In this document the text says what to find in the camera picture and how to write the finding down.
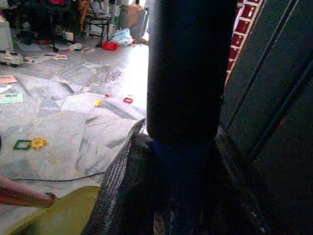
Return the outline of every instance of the electrical cable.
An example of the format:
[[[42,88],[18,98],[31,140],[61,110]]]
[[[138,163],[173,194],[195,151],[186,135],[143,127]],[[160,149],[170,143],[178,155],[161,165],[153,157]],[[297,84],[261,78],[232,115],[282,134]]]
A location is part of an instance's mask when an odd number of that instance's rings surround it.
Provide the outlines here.
[[[69,181],[75,181],[75,180],[81,180],[81,179],[89,178],[89,177],[96,176],[96,175],[101,175],[101,174],[104,174],[104,173],[105,173],[105,171],[94,173],[94,174],[91,174],[91,175],[82,176],[82,177],[79,177],[79,178],[67,179],[67,180],[45,180],[45,179],[23,179],[23,178],[11,179],[11,180],[12,181],[28,180],[28,181],[46,181],[46,182],[69,182]]]

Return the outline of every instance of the cluttered floor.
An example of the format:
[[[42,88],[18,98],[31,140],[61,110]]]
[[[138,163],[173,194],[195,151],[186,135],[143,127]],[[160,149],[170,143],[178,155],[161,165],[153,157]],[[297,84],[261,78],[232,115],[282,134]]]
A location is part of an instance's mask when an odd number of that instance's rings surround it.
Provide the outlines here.
[[[17,68],[0,65],[0,175],[26,181],[38,192],[61,197],[100,185],[133,124],[145,117],[148,46],[96,48],[86,37],[83,50],[15,51],[26,58]],[[14,150],[17,140],[41,138],[46,146]],[[34,208],[0,206],[0,234]]]

